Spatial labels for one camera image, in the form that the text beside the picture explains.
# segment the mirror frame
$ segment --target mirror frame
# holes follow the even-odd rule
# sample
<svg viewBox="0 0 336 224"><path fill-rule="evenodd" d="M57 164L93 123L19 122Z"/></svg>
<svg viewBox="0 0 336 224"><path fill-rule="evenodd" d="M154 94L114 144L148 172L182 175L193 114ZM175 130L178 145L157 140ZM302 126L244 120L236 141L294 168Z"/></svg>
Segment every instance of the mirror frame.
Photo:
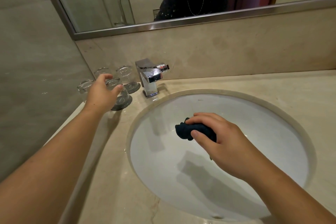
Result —
<svg viewBox="0 0 336 224"><path fill-rule="evenodd" d="M128 33L135 33L141 31L149 31L155 29L171 28L171 27L180 27L195 25L201 23L225 21L225 20L234 20L241 18L257 17L264 15L273 15L273 14L284 14L308 10L317 10L336 7L336 0L303 0L290 3L282 3L276 5L262 6L258 8L245 9L245 10L234 10L230 12L216 13L216 14L207 14L207 15L198 15L193 17L185 17L172 20L164 20L157 22L148 22L143 24L135 24L130 26L116 27L116 28L107 28L101 30L93 30L86 32L76 32L61 1L60 0L51 0L53 6L55 7L59 17L61 18L65 28L67 29L71 39L74 41L121 35Z"/></svg>

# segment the silver chain necklace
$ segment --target silver chain necklace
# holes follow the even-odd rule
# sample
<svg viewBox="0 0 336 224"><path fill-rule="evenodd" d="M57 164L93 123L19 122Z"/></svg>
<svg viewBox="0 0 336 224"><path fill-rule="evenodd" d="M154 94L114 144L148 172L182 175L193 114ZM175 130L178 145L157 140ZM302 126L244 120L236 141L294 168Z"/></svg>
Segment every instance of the silver chain necklace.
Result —
<svg viewBox="0 0 336 224"><path fill-rule="evenodd" d="M189 1L188 1L188 0L187 0L187 3L188 3L189 11L191 12L191 14L194 15L194 16L196 16L196 15L199 15L199 14L201 13L202 8L203 8L203 4L204 4L204 0L203 0L202 7L201 7L200 11L198 12L198 14L194 14L194 13L191 11L191 9L190 9L190 5L189 5Z"/></svg>

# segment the beige marble backsplash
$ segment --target beige marble backsplash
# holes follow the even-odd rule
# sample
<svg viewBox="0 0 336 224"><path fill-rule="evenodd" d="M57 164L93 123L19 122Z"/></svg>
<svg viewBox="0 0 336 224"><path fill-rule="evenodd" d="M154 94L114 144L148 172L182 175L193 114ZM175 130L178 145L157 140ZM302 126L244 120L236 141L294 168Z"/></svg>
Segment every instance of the beige marble backsplash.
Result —
<svg viewBox="0 0 336 224"><path fill-rule="evenodd" d="M81 40L90 69L143 58L170 65L164 79L336 68L336 8Z"/></svg>

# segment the chrome faucet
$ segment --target chrome faucet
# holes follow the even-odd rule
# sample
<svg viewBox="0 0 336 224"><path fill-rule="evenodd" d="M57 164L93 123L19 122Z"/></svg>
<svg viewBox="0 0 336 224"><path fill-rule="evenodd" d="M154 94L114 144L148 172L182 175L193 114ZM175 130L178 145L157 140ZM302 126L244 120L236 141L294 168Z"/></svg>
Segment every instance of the chrome faucet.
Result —
<svg viewBox="0 0 336 224"><path fill-rule="evenodd" d="M163 78L162 73L169 69L169 65L159 64L155 65L149 59L142 59L135 62L136 69L138 71L141 85L143 87L143 93L146 98L150 98L158 94L158 88L156 87L156 81Z"/></svg>

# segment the fingernail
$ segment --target fingernail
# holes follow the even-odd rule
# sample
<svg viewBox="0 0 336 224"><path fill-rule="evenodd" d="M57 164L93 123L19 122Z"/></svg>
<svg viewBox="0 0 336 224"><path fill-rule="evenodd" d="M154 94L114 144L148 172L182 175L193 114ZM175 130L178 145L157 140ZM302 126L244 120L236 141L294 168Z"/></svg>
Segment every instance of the fingernail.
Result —
<svg viewBox="0 0 336 224"><path fill-rule="evenodd" d="M195 138L195 137L197 137L197 135L198 135L198 131L197 130L193 130L193 131L191 131L191 136L193 137L193 138Z"/></svg>

